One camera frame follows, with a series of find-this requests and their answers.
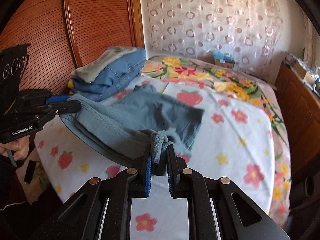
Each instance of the white bedsheet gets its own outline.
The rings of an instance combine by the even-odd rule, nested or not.
[[[114,104],[142,83],[205,110],[193,149],[183,156],[188,167],[212,179],[229,177],[268,212],[275,164],[271,125],[264,111],[209,87],[200,89],[148,77],[136,78],[124,92],[102,103]],[[78,139],[59,116],[37,133],[35,143],[63,202],[91,177],[107,179],[126,169]],[[131,239],[188,239],[187,208],[185,199],[170,198],[167,177],[153,177],[150,197],[132,200]]]

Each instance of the wooden cabinet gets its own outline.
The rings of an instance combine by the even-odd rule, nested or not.
[[[288,132],[292,182],[296,184],[320,171],[320,99],[284,64],[281,64],[276,87]]]

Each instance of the wooden door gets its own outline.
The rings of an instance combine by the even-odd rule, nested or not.
[[[320,121],[310,114],[306,129],[291,148],[292,174],[296,181],[300,181],[307,175],[312,176],[319,170],[320,162],[316,159],[319,155],[319,135]]]
[[[0,50],[31,43],[20,89],[61,93],[75,69],[61,0],[25,0],[0,35]]]
[[[279,106],[284,119],[284,124],[289,123],[290,115],[297,106],[302,90],[305,89],[301,81],[288,69],[285,71],[286,82],[280,91]]]
[[[135,46],[130,0],[65,0],[77,66],[112,46]]]
[[[290,70],[288,69],[287,66],[285,66],[284,64],[281,64],[280,70],[276,79],[276,88],[277,88],[276,97],[279,104],[283,99],[283,96],[282,96],[283,88],[289,80],[287,77],[287,73],[289,71]]]
[[[290,148],[295,146],[299,137],[301,137],[308,127],[308,120],[310,119],[310,105],[308,100],[310,100],[309,95],[301,93],[297,103],[292,106],[292,113],[285,121]]]

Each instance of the human hand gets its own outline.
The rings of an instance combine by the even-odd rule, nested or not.
[[[6,150],[12,150],[16,151],[13,155],[15,161],[25,159],[28,156],[29,152],[29,137],[30,135],[22,137],[10,143],[0,143],[0,154],[8,157]]]

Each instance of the black sleeve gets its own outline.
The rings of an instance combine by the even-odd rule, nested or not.
[[[12,166],[10,159],[0,155],[0,205],[8,200],[10,191],[10,182],[14,176],[15,167]],[[1,236],[4,239],[19,240],[15,233],[11,230],[0,211],[0,228]]]
[[[10,182],[16,168],[11,164],[10,159],[0,155],[0,205],[8,200]]]

